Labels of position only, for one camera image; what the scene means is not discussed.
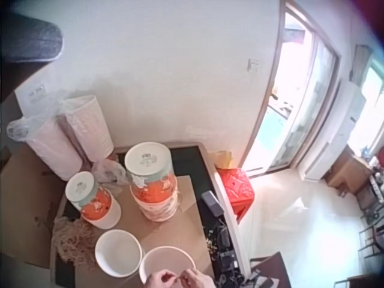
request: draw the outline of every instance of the yellow object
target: yellow object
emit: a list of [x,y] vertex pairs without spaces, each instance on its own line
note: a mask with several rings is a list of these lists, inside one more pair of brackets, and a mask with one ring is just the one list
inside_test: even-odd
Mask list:
[[217,168],[230,169],[232,164],[232,153],[230,151],[218,151],[209,154]]

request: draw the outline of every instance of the red plastic stool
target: red plastic stool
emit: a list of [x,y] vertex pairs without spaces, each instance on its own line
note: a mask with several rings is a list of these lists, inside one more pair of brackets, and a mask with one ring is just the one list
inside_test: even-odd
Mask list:
[[237,221],[244,217],[253,203],[254,191],[250,180],[241,169],[217,169],[226,189],[233,212]]

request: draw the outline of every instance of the window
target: window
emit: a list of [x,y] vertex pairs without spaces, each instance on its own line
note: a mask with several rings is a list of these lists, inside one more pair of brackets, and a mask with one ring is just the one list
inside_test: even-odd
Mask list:
[[383,74],[378,69],[370,67],[361,90],[366,103],[348,141],[348,145],[357,156],[361,156],[362,153],[370,155],[378,134],[382,132],[384,123],[383,86]]

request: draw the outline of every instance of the wall outlet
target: wall outlet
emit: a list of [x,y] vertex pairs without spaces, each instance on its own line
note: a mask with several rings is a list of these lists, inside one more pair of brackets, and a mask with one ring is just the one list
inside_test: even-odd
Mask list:
[[33,89],[28,97],[31,104],[39,102],[41,99],[44,99],[47,96],[46,88],[43,84],[40,84],[35,89]]
[[260,61],[255,59],[248,60],[248,72],[250,73],[259,73],[260,71]]

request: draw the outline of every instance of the white bowl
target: white bowl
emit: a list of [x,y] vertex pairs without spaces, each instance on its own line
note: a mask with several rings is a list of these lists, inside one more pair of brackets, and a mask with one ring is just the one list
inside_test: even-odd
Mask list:
[[[179,276],[188,268],[196,268],[193,259],[186,252],[172,246],[161,246],[146,254],[140,264],[139,274],[142,283],[148,276],[163,269],[168,269]],[[178,282],[174,287],[181,287]]]
[[143,250],[131,233],[110,230],[97,240],[95,256],[105,273],[121,278],[137,271],[143,258]]

